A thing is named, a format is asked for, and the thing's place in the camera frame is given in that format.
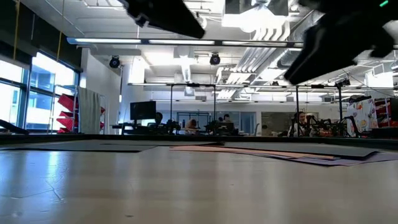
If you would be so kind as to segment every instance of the black mat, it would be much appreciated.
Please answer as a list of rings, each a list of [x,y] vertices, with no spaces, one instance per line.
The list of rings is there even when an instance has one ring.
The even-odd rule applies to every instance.
[[[361,158],[377,152],[365,147],[334,146],[329,144],[305,143],[258,143],[258,142],[226,142],[224,147],[238,149],[257,149],[282,152],[302,152],[336,157]]]
[[[157,146],[194,146],[212,144],[216,144],[216,142],[82,140],[38,144],[16,144],[2,146],[0,150],[141,152]]]

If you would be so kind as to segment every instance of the table surface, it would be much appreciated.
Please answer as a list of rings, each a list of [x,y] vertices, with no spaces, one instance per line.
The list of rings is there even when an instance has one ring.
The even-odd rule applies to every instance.
[[[0,223],[397,223],[398,161],[0,151]]]

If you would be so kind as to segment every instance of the green light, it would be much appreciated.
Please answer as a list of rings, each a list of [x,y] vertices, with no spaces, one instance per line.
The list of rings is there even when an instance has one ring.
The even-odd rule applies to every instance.
[[[385,6],[386,4],[388,4],[388,0],[385,0],[383,3],[380,4],[380,7]]]

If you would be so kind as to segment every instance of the colorful poster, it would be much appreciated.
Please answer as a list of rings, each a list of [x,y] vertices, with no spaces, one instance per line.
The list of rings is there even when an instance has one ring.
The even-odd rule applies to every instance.
[[[376,107],[373,99],[363,100],[349,105],[347,107],[347,116],[354,117],[359,132],[378,128]],[[354,126],[350,120],[347,120],[347,132],[349,135],[355,136]]]

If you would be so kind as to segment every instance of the dome camera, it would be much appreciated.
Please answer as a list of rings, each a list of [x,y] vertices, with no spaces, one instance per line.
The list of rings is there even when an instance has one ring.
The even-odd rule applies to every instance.
[[[220,56],[218,56],[218,53],[213,53],[213,55],[210,58],[210,65],[219,65],[221,62]]]
[[[119,56],[112,56],[112,59],[109,63],[109,66],[111,68],[118,68],[120,65],[120,60],[119,60]]]

